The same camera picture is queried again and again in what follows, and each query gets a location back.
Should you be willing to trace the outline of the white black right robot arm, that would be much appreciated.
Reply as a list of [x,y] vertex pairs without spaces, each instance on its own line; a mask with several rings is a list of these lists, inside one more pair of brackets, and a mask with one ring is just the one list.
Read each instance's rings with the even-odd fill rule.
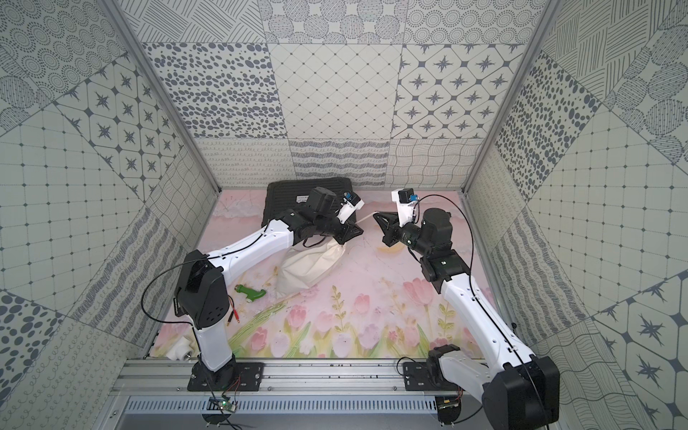
[[383,243],[398,243],[419,256],[425,279],[464,320],[484,363],[460,348],[442,346],[428,354],[437,374],[479,399],[494,429],[539,429],[559,419],[560,371],[554,361],[536,355],[489,303],[469,265],[454,250],[449,212],[426,210],[419,225],[412,212],[378,212],[374,220]]

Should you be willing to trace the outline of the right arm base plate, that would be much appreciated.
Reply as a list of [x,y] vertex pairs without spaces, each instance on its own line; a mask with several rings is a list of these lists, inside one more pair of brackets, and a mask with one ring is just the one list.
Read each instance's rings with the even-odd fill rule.
[[462,387],[446,381],[438,372],[428,369],[426,362],[404,361],[398,369],[407,392],[459,392]]

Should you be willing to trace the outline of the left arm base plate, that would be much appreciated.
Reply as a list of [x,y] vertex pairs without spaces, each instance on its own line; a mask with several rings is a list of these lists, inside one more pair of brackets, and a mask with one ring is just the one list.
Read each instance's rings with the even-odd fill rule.
[[209,370],[204,362],[192,367],[188,392],[258,392],[263,381],[263,362],[230,361],[217,371]]

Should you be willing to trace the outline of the cream cloth drawstring bag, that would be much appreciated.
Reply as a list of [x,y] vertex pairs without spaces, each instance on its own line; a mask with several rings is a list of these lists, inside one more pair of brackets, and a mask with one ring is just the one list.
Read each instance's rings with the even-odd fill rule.
[[276,297],[312,288],[336,268],[346,251],[347,247],[334,239],[317,247],[289,250],[277,268]]

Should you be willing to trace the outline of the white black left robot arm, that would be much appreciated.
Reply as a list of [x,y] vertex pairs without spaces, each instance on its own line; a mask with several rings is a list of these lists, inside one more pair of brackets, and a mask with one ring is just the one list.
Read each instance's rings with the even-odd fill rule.
[[190,322],[205,370],[217,374],[235,357],[224,328],[234,311],[228,286],[273,254],[312,236],[333,238],[344,245],[362,235],[363,229],[351,217],[364,205],[354,192],[336,195],[318,186],[305,202],[279,212],[246,238],[209,254],[195,250],[186,256],[173,306],[177,317],[186,317]]

